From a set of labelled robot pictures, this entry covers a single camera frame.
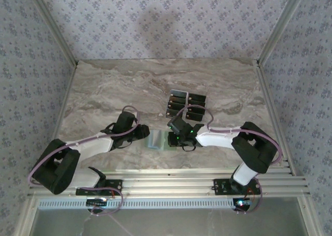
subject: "wall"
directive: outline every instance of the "wall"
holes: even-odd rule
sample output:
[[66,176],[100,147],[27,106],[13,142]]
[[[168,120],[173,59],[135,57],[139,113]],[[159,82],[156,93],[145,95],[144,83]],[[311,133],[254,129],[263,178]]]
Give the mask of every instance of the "wall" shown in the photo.
[[51,139],[72,67],[31,0],[0,0],[0,235],[11,235],[28,171]]
[[332,235],[332,0],[302,0],[264,66],[295,164]]
[[45,0],[77,59],[257,58],[287,0]]

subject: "marble table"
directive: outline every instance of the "marble table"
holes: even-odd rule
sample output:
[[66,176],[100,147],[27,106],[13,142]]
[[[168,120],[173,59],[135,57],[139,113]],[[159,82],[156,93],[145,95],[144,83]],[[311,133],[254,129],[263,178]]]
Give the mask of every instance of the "marble table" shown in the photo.
[[[263,94],[250,59],[158,59],[80,61],[67,100],[59,138],[92,136],[115,122],[125,105],[135,106],[141,123],[170,131],[165,117],[171,89],[207,96],[214,127],[252,121],[274,137]],[[203,122],[208,122],[208,114]],[[136,141],[125,149],[99,154],[81,163],[100,170],[234,168],[234,150],[217,147],[193,152],[155,150]]]

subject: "glass panel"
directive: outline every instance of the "glass panel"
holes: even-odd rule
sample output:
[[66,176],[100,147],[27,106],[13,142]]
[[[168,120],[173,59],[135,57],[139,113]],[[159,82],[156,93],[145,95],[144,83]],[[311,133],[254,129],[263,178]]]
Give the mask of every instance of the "glass panel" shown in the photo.
[[[252,214],[233,210],[121,210],[113,215],[132,235],[307,235],[296,198],[266,198]],[[31,236],[130,235],[108,216],[87,210],[39,210]]]
[[[193,152],[169,149],[165,117],[171,89],[206,95],[217,127],[241,126],[252,121],[274,137],[263,94],[251,59],[107,60],[80,62],[66,105],[59,138],[64,141],[92,136],[116,122],[125,105],[141,112],[141,123],[161,130],[149,148],[144,140],[125,149],[99,154],[82,167],[114,169],[227,168],[241,163],[231,149],[205,147]],[[210,120],[204,115],[203,122]]]

